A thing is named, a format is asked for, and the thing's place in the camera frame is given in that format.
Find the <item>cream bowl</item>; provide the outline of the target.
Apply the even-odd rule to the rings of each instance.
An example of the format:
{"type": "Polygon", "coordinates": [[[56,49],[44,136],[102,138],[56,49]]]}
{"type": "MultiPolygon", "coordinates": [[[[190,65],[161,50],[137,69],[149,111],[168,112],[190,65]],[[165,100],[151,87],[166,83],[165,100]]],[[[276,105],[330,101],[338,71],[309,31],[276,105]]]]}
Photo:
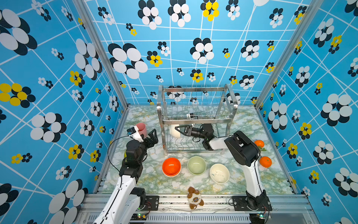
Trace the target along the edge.
{"type": "Polygon", "coordinates": [[[226,166],[216,163],[210,168],[209,176],[215,183],[225,184],[230,178],[230,173],[226,166]]]}
{"type": "Polygon", "coordinates": [[[180,138],[180,132],[176,130],[175,128],[180,126],[179,124],[173,124],[169,126],[170,135],[173,138],[180,138]]]}

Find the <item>light green bowl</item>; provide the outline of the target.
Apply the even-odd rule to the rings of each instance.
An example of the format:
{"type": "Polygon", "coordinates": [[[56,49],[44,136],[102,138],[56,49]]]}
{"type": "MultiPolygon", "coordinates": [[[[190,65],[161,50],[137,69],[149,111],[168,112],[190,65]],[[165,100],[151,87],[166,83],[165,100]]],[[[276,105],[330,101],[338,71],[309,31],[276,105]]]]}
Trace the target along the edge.
{"type": "Polygon", "coordinates": [[[193,175],[202,175],[206,171],[207,165],[203,158],[193,156],[188,160],[187,168],[193,175]]]}

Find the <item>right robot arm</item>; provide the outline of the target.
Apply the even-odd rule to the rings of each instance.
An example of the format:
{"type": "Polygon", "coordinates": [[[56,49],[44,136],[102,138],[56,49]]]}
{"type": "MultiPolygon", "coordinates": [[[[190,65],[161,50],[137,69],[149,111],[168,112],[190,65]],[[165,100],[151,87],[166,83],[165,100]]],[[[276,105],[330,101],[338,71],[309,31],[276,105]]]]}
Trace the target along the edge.
{"type": "Polygon", "coordinates": [[[258,146],[242,131],[232,135],[217,137],[211,124],[203,124],[200,128],[191,125],[180,125],[175,130],[184,136],[202,139],[202,145],[208,151],[227,149],[237,163],[242,166],[246,180],[247,206],[252,210],[259,209],[268,202],[262,185],[258,162],[261,151],[258,146]]]}

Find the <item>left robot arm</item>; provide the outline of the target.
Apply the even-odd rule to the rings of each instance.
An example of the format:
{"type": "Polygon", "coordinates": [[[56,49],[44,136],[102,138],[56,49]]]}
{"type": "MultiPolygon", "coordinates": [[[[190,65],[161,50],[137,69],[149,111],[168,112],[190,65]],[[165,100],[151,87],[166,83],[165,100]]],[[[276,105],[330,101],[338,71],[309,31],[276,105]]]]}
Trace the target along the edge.
{"type": "Polygon", "coordinates": [[[126,144],[126,157],[119,169],[119,179],[108,202],[95,219],[95,224],[128,224],[138,208],[145,205],[145,189],[137,187],[143,171],[147,149],[158,143],[153,129],[143,138],[136,126],[127,130],[131,138],[126,144]]]}

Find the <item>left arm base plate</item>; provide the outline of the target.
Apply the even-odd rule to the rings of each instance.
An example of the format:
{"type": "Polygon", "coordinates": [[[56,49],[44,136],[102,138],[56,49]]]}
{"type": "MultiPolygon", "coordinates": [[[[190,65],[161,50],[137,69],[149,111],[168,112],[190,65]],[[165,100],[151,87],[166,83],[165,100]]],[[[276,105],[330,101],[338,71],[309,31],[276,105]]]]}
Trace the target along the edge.
{"type": "Polygon", "coordinates": [[[145,201],[140,200],[140,206],[136,210],[139,211],[157,211],[159,206],[159,196],[146,196],[145,201]]]}

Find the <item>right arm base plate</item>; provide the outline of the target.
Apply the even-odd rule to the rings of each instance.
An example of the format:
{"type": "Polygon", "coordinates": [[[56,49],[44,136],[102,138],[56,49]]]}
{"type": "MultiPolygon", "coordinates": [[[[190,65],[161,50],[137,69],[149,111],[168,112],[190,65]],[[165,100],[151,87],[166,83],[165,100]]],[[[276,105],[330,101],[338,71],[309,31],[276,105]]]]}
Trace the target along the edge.
{"type": "Polygon", "coordinates": [[[252,198],[247,196],[233,196],[232,200],[235,211],[272,211],[268,197],[252,198]]]}

